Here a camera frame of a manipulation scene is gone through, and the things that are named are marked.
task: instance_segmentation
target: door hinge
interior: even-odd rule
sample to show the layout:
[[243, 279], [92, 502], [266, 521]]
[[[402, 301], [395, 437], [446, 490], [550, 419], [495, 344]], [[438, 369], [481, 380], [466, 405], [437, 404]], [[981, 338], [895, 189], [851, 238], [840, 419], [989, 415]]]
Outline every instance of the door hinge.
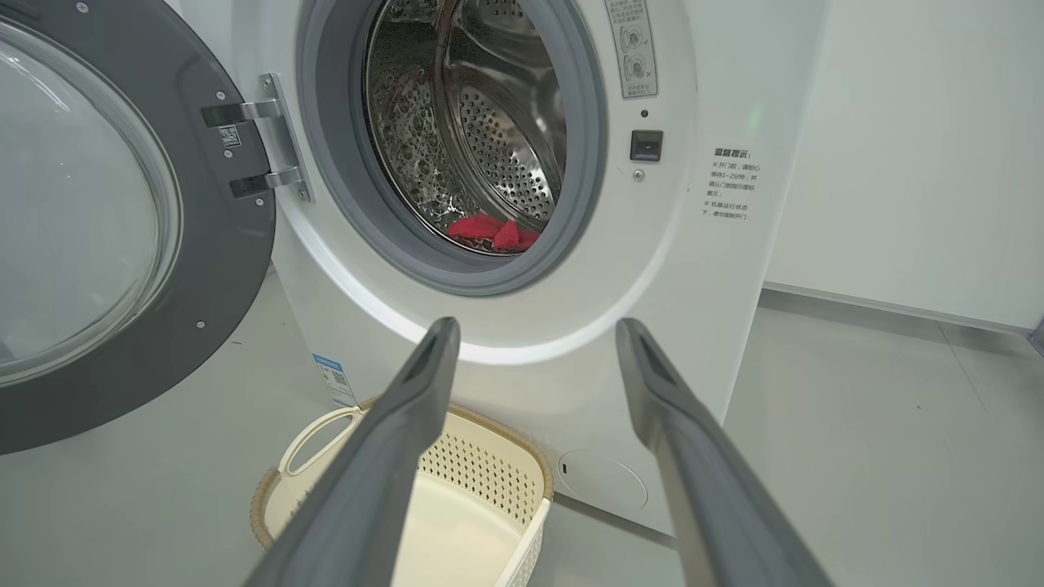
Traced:
[[240, 197], [291, 186], [291, 189], [296, 190], [299, 199], [311, 202], [312, 192], [309, 189], [308, 173], [301, 163], [298, 138], [286, 115], [279, 75], [264, 73], [258, 76], [258, 84], [261, 89], [261, 99], [257, 101], [203, 109], [204, 122], [211, 128], [248, 121], [259, 122], [258, 131], [261, 133], [265, 150], [268, 151], [268, 159], [272, 162], [272, 168], [279, 169], [237, 180], [232, 182], [232, 188], [236, 196]]

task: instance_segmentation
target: red towel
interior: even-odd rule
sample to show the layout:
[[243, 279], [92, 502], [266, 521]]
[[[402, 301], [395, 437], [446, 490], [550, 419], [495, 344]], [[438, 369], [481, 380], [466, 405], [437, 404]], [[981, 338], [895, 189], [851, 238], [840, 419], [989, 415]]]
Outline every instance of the red towel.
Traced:
[[518, 222], [511, 220], [493, 237], [493, 248], [518, 251], [520, 241]]
[[450, 236], [493, 240], [497, 236], [497, 233], [500, 232], [500, 221], [493, 216], [478, 214], [470, 218], [460, 218], [453, 222], [448, 233]]
[[535, 232], [522, 231], [522, 234], [519, 235], [519, 249], [522, 251], [529, 249], [537, 242], [538, 238], [540, 238], [540, 235]]

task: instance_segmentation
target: laundry basket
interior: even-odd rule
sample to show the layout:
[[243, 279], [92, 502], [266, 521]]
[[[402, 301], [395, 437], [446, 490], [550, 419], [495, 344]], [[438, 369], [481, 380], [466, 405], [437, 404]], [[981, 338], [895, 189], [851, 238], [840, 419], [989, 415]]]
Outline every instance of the laundry basket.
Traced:
[[[331, 412], [293, 440], [279, 467], [262, 478], [251, 502], [251, 527], [268, 549], [364, 417]], [[290, 462], [325, 426], [348, 426], [299, 468]], [[455, 587], [526, 585], [540, 554], [553, 482], [531, 441], [450, 405], [438, 440], [422, 456], [392, 584]]]

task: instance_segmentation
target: qr code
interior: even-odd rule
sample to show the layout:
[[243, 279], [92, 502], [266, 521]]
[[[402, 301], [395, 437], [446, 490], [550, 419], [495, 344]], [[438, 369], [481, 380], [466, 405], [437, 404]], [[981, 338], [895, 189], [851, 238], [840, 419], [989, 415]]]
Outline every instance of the qr code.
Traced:
[[239, 140], [239, 128], [236, 128], [235, 124], [219, 126], [217, 130], [221, 132], [221, 144], [224, 145], [224, 148], [241, 146], [243, 144]]

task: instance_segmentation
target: front-loading washing machine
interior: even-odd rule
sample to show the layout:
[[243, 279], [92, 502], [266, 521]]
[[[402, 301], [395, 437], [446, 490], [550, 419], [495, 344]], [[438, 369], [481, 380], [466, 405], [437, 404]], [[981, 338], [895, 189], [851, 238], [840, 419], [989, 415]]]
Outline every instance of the front-loading washing machine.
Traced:
[[440, 316], [453, 401], [670, 533], [615, 323], [719, 420], [825, 0], [0, 0], [0, 452], [162, 394], [269, 254], [333, 399]]

